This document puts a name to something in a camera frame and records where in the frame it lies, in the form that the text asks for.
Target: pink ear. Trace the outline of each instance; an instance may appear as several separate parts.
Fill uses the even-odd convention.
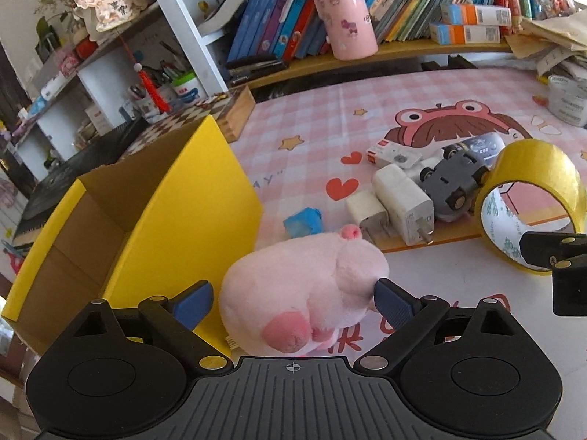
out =
[[[261,333],[262,339],[269,347],[284,354],[298,352],[311,336],[310,322],[299,311],[289,311],[275,316]]]
[[[340,232],[340,236],[345,240],[360,240],[363,238],[361,229],[356,224],[348,224]]]

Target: toy car wheel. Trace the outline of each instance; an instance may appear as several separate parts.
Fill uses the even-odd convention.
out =
[[[448,145],[447,147],[444,148],[444,153],[442,154],[442,157],[444,157],[445,159],[450,159],[453,155],[457,155],[458,149],[456,148],[456,146],[454,145]]]
[[[420,172],[420,182],[424,182],[428,177],[430,177],[434,173],[434,169],[430,167],[424,167]]]
[[[479,187],[482,187],[485,181],[487,180],[487,176],[489,174],[489,169],[486,166],[480,167],[474,174],[473,178]]]
[[[463,208],[466,201],[467,194],[462,188],[458,188],[446,199],[446,204],[453,212],[456,212]]]

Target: cartoon frog eye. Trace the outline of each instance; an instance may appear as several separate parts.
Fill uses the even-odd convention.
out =
[[[400,125],[412,124],[420,122],[424,119],[424,113],[415,109],[408,109],[397,114],[397,123]]]
[[[468,113],[489,113],[489,108],[485,104],[477,101],[463,101],[457,104],[457,107],[467,111]]]

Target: pink tumbler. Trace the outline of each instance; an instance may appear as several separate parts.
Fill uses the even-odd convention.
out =
[[[377,40],[365,0],[314,0],[336,59],[359,60],[375,54]]]

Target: red tassel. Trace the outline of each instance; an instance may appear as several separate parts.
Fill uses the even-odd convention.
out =
[[[169,107],[169,104],[167,104],[165,102],[165,100],[161,97],[161,95],[157,92],[157,88],[155,87],[155,85],[151,81],[151,78],[149,77],[149,75],[147,73],[145,73],[143,70],[140,70],[139,77],[141,78],[141,81],[143,82],[143,86],[145,87],[145,89],[149,93],[149,96],[151,96],[151,99],[153,100],[153,102],[155,103],[157,108],[162,113],[168,113],[168,114],[171,113],[171,107]]]

